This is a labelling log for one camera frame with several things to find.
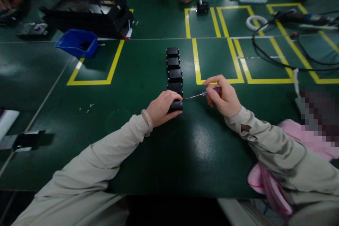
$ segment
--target pixelated area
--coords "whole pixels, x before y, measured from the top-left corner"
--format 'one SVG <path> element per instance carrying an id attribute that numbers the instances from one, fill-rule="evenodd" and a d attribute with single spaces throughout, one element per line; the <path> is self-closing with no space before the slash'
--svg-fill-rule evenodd
<path id="1" fill-rule="evenodd" d="M 304 125 L 296 140 L 326 159 L 339 158 L 339 109 L 335 98 L 326 87 L 304 87 L 301 97 Z"/>

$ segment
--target black cable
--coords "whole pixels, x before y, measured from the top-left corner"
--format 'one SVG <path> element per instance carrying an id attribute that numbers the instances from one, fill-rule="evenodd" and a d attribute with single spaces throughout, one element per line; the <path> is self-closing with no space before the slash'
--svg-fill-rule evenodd
<path id="1" fill-rule="evenodd" d="M 263 24 L 261 27 L 259 27 L 259 28 L 253 33 L 253 35 L 252 35 L 252 43 L 253 43 L 253 46 L 254 46 L 255 48 L 257 48 L 262 54 L 264 54 L 264 56 L 265 56 L 268 60 L 274 62 L 274 63 L 277 64 L 277 65 L 283 66 L 283 67 L 287 67 L 287 68 L 291 68 L 291 69 L 299 69 L 300 71 L 334 71 L 334 70 L 339 70 L 339 67 L 336 67 L 336 68 L 330 68 L 330 69 L 306 69 L 306 68 L 299 68 L 299 67 L 295 67 L 295 66 L 292 66 L 292 65 L 283 64 L 283 63 L 281 63 L 281 62 L 279 62 L 279 61 L 277 61 L 277 60 L 275 60 L 275 59 L 273 59 L 273 58 L 270 58 L 269 55 L 268 55 L 265 51 L 263 51 L 263 50 L 257 45 L 257 43 L 255 42 L 255 35 L 258 33 L 258 31 L 259 31 L 260 29 L 262 29 L 264 26 L 266 26 L 267 24 L 270 24 L 270 23 L 274 22 L 274 21 L 275 21 L 276 19 L 278 19 L 279 17 L 282 17 L 283 15 L 286 15 L 286 14 L 288 14 L 288 13 L 290 13 L 290 12 L 291 12 L 291 11 L 283 12 L 283 13 L 281 13 L 280 15 L 278 15 L 277 17 L 273 18 L 272 20 L 268 21 L 267 23 L 265 23 L 265 24 Z"/>
<path id="2" fill-rule="evenodd" d="M 332 13 L 338 13 L 339 10 L 336 11 L 330 11 L 330 12 L 324 12 L 324 13 L 319 13 L 318 15 L 326 15 L 326 14 L 332 14 Z"/>
<path id="3" fill-rule="evenodd" d="M 317 63 L 317 64 L 320 64 L 320 65 L 338 65 L 338 64 L 339 64 L 339 62 L 338 62 L 338 63 L 333 63 L 333 64 L 331 64 L 331 63 L 324 63 L 324 62 L 320 62 L 320 61 L 318 61 L 318 60 L 312 58 L 312 57 L 310 56 L 310 54 L 306 51 L 306 49 L 304 48 L 304 46 L 303 46 L 303 45 L 301 44 L 301 42 L 300 42 L 300 35 L 302 34 L 302 32 L 303 32 L 303 30 L 300 30 L 300 32 L 297 34 L 297 43 L 298 43 L 299 47 L 302 49 L 302 51 L 304 52 L 304 55 L 305 55 L 305 57 L 306 57 L 307 59 L 309 59 L 309 60 L 311 60 L 311 61 L 313 61 L 313 62 L 315 62 L 315 63 Z"/>

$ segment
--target white bracelet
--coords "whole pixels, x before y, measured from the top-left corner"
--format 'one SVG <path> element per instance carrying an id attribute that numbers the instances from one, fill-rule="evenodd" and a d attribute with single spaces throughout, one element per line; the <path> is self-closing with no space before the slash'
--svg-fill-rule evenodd
<path id="1" fill-rule="evenodd" d="M 145 134 L 145 137 L 149 137 L 150 133 L 153 131 L 153 123 L 152 123 L 152 119 L 149 116 L 149 113 L 147 112 L 147 110 L 143 109 L 141 111 L 141 114 L 144 114 L 146 119 L 147 119 L 147 123 L 148 123 L 148 127 L 149 127 L 149 132 Z"/>

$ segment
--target blue box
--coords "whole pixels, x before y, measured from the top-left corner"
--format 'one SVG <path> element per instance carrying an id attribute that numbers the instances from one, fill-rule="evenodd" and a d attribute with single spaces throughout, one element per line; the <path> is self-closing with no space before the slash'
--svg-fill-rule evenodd
<path id="1" fill-rule="evenodd" d="M 99 47 L 97 39 L 93 32 L 70 29 L 54 46 L 77 58 L 91 58 Z"/>

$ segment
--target screwdriver handle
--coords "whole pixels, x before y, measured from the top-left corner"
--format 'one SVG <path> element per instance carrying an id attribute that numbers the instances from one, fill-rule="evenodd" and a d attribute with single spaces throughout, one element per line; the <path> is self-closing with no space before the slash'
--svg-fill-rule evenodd
<path id="1" fill-rule="evenodd" d="M 221 87 L 215 87 L 215 88 L 213 88 L 216 92 L 221 92 Z M 207 95 L 207 92 L 202 92 L 202 96 L 205 96 L 205 95 Z"/>

